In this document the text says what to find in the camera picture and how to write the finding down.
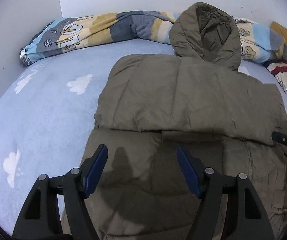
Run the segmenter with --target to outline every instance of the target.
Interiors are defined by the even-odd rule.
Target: mattress
[[[0,226],[11,234],[37,177],[79,166],[109,72],[129,54],[174,54],[170,45],[134,39],[74,50],[28,67],[0,100]],[[275,83],[264,67],[242,60],[239,71]],[[63,198],[59,209],[63,211]]]

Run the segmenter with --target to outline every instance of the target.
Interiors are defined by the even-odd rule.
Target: blanket tag
[[[22,51],[20,51],[20,59],[22,59],[26,55],[26,49],[23,48]]]

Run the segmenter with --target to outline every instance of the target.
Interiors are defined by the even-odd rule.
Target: jacket hood
[[[169,32],[176,54],[237,70],[241,62],[239,31],[234,19],[207,3],[184,11]]]

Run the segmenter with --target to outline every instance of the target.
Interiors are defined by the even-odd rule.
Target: light blue bed sheet
[[[6,232],[12,233],[39,174],[60,176],[79,166],[117,60],[160,53],[174,51],[142,39],[75,50],[37,61],[7,90],[0,100],[0,226]]]

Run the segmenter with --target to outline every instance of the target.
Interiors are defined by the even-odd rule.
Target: silver bolt
[[[206,173],[207,174],[213,174],[214,173],[214,169],[213,168],[206,168]]]
[[[76,175],[76,174],[78,174],[79,173],[79,168],[73,168],[72,170],[71,170],[71,174],[73,174],[73,175]]]
[[[239,178],[241,179],[246,179],[247,178],[247,175],[245,173],[240,173],[239,174]]]
[[[38,177],[39,180],[44,180],[45,178],[47,178],[47,175],[46,175],[46,174],[41,174],[41,175],[39,175],[39,177]]]

